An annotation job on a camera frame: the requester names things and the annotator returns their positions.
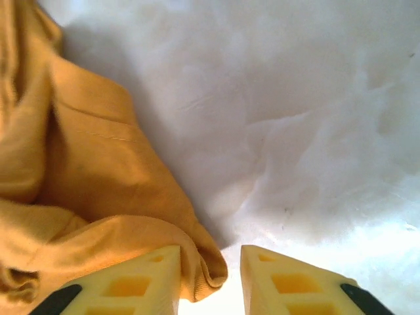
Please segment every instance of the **mustard cloth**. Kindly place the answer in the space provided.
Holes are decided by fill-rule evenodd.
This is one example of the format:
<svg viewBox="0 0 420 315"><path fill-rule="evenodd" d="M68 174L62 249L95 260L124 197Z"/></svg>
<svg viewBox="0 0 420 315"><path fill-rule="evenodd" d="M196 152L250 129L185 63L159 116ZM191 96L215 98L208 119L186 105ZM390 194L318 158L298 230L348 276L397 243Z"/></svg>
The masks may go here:
<svg viewBox="0 0 420 315"><path fill-rule="evenodd" d="M32 0L0 0L0 314L27 314L66 281L170 244L181 297L227 278L192 205L114 82L60 57Z"/></svg>

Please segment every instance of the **fabric fold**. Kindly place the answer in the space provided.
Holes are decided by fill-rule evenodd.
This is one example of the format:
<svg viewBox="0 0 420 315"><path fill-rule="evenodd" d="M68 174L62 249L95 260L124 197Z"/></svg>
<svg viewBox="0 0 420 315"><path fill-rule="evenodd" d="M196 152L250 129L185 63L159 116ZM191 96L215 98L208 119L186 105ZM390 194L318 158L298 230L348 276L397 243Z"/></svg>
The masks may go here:
<svg viewBox="0 0 420 315"><path fill-rule="evenodd" d="M0 0L0 311L27 314L70 279L171 244L181 297L212 294L226 263L128 92L60 46L35 1Z"/></svg>

